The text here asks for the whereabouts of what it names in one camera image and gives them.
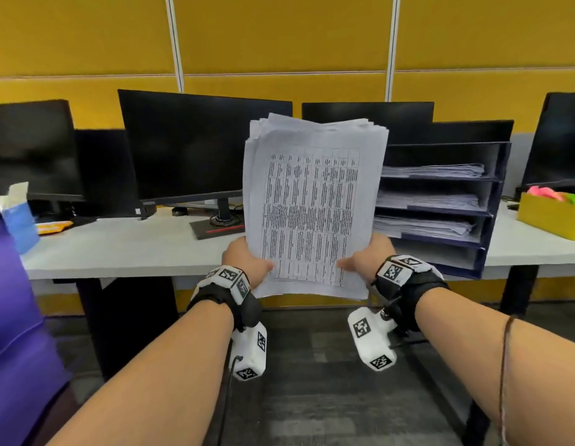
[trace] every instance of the purple cloth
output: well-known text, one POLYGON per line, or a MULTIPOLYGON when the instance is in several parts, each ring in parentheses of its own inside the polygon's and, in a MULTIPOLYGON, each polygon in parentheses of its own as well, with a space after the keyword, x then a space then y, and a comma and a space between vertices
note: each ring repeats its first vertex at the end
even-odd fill
POLYGON ((20 446, 68 373, 0 217, 0 446, 20 446))

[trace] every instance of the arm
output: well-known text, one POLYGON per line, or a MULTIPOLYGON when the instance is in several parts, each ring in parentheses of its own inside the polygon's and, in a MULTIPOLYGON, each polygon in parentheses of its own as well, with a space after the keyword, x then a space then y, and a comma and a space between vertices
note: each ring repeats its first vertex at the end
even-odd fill
MULTIPOLYGON (((337 265, 370 282, 390 240, 370 245, 337 265)), ((498 425, 503 332, 508 316, 444 288, 421 296, 412 316, 426 338, 498 425)), ((527 322, 515 321, 507 375, 507 431, 517 445, 575 445, 575 344, 527 322)))
MULTIPOLYGON (((234 241, 223 264, 242 269, 254 288, 272 265, 234 241)), ((234 319, 203 300, 92 396, 49 446, 198 446, 213 416, 234 319)))

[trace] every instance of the person's right arm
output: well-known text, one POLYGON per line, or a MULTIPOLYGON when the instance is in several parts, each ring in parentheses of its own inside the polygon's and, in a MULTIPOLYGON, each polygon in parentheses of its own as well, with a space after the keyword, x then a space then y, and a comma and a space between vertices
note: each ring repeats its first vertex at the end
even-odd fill
MULTIPOLYGON (((388 238, 373 235, 362 252, 341 260, 372 281, 387 256, 388 238)), ((426 292, 415 320, 430 344, 497 425, 503 332, 508 316, 444 288, 426 292)), ((507 437, 514 445, 575 445, 575 343, 515 321, 507 374, 507 437)))

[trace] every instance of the white desk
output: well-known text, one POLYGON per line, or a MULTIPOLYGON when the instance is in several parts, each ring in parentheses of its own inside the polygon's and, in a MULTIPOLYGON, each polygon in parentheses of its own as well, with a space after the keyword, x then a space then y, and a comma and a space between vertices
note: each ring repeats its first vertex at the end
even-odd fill
MULTIPOLYGON (((206 274, 240 234, 197 241, 189 222, 160 209, 144 221, 100 219, 50 237, 23 257, 29 278, 162 277, 206 274)), ((514 265, 575 265, 575 241, 516 220, 502 204, 494 226, 484 278, 504 278, 514 265)), ((575 266, 549 266, 546 277, 575 275, 575 266)))

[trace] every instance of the black desk leg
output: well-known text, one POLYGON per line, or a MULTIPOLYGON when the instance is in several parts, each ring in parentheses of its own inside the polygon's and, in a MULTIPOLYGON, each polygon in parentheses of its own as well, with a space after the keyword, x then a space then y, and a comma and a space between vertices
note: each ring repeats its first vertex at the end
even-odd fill
POLYGON ((105 380, 178 320, 171 277, 77 280, 99 367, 105 380))
MULTIPOLYGON (((501 312, 507 315, 525 315, 538 270, 537 265, 511 266, 500 300, 501 312)), ((462 437, 463 446, 482 446, 489 427, 490 419, 471 401, 470 414, 462 437)))

